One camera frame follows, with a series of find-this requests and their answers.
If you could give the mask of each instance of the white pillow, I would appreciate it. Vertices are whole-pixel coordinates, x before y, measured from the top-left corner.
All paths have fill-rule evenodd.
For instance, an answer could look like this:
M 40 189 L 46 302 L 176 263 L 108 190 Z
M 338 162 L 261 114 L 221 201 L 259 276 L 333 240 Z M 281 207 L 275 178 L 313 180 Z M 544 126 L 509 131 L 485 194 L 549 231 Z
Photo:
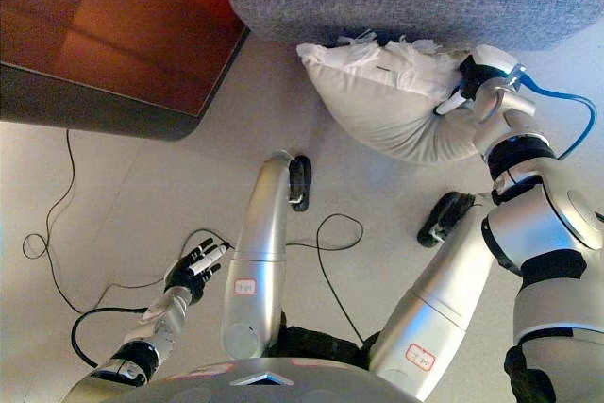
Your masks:
M 433 110 L 459 85 L 467 53 L 434 49 L 426 41 L 363 42 L 300 44 L 297 53 L 333 117 L 359 142 L 399 160 L 461 160 L 476 153 L 472 112 Z

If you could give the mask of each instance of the black foot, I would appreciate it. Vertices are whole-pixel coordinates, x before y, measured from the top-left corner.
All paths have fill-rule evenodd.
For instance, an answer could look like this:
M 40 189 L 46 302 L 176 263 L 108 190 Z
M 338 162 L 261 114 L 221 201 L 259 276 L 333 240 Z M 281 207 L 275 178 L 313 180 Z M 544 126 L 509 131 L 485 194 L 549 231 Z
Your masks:
M 423 247 L 433 247 L 444 241 L 446 235 L 474 204 L 470 193 L 446 193 L 436 203 L 428 220 L 417 233 L 417 241 Z
M 309 207 L 312 167 L 310 160 L 299 155 L 290 162 L 290 204 L 294 211 L 306 211 Z

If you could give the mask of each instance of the white floor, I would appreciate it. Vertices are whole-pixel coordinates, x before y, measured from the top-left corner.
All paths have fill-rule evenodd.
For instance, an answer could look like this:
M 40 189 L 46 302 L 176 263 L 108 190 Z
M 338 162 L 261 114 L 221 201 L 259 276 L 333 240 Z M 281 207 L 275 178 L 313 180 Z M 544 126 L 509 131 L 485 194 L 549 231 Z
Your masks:
M 517 53 L 543 86 L 591 96 L 604 111 L 604 22 L 557 49 Z M 577 105 L 539 100 L 539 120 L 557 150 L 586 119 Z M 3 123 L 2 362 L 3 402 L 60 401 L 90 369 L 70 347 L 76 316 L 55 291 L 47 260 L 26 260 L 23 237 L 42 231 L 48 208 L 66 189 L 70 167 L 64 131 Z M 433 256 L 414 235 L 447 190 L 482 192 L 490 179 L 479 158 L 418 166 L 381 156 L 331 119 L 290 45 L 251 36 L 201 126 L 164 143 L 73 131 L 75 196 L 55 223 L 59 280 L 80 308 L 110 282 L 138 284 L 162 275 L 196 227 L 236 240 L 260 164 L 272 151 L 304 152 L 313 164 L 309 211 L 289 215 L 289 239 L 310 240 L 328 214 L 359 218 L 366 235 L 355 249 L 325 254 L 332 282 L 362 335 L 379 330 L 394 304 Z M 568 162 L 588 197 L 604 209 L 604 123 Z M 354 237 L 331 226 L 332 241 Z M 354 340 L 310 250 L 288 252 L 284 307 L 289 321 Z M 212 279 L 158 376 L 220 361 L 219 323 L 226 272 Z M 512 305 L 519 280 L 494 268 L 458 356 L 428 401 L 513 402 L 503 372 L 512 344 Z M 139 307 L 159 294 L 111 290 L 105 304 Z M 133 315 L 104 314 L 81 329 L 82 347 L 101 361 L 114 352 Z

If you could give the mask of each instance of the humanoid robot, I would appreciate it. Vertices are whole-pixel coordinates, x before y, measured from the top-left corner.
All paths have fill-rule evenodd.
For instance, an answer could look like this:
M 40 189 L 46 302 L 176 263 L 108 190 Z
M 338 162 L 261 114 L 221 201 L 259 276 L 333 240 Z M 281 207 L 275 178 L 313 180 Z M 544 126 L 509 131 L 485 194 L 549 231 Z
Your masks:
M 287 326 L 286 209 L 308 206 L 310 161 L 278 152 L 260 169 L 228 269 L 221 338 L 232 361 L 149 383 L 229 247 L 205 241 L 166 274 L 163 295 L 121 348 L 64 401 L 424 401 L 461 344 L 494 258 L 522 278 L 504 367 L 517 400 L 604 401 L 601 219 L 518 93 L 524 67 L 479 46 L 460 71 L 458 92 L 437 113 L 474 105 L 474 143 L 494 188 L 437 204 L 418 239 L 443 244 L 381 332 L 358 347 Z

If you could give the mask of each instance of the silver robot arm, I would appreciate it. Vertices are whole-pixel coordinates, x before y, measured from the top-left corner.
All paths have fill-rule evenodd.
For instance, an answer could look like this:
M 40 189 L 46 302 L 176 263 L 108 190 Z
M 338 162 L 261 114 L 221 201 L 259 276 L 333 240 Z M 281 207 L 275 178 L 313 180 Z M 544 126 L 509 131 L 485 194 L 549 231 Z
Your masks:
M 104 401 L 151 379 L 172 353 L 187 309 L 201 299 L 206 282 L 220 269 L 214 263 L 226 253 L 228 244 L 211 243 L 206 240 L 174 263 L 164 278 L 163 295 L 128 332 L 118 351 L 72 388 L 65 403 Z
M 449 104 L 476 102 L 474 142 L 495 182 L 496 207 L 477 197 L 377 337 L 370 370 L 426 399 L 461 344 L 490 250 L 523 278 L 516 346 L 505 363 L 518 401 L 595 401 L 604 395 L 600 224 L 537 127 L 534 105 L 517 93 L 524 67 L 479 46 L 461 71 Z
M 478 89 L 475 138 L 497 204 L 482 222 L 483 238 L 523 279 L 505 370 L 519 402 L 601 401 L 601 224 L 535 125 L 533 105 L 509 82 L 494 78 Z

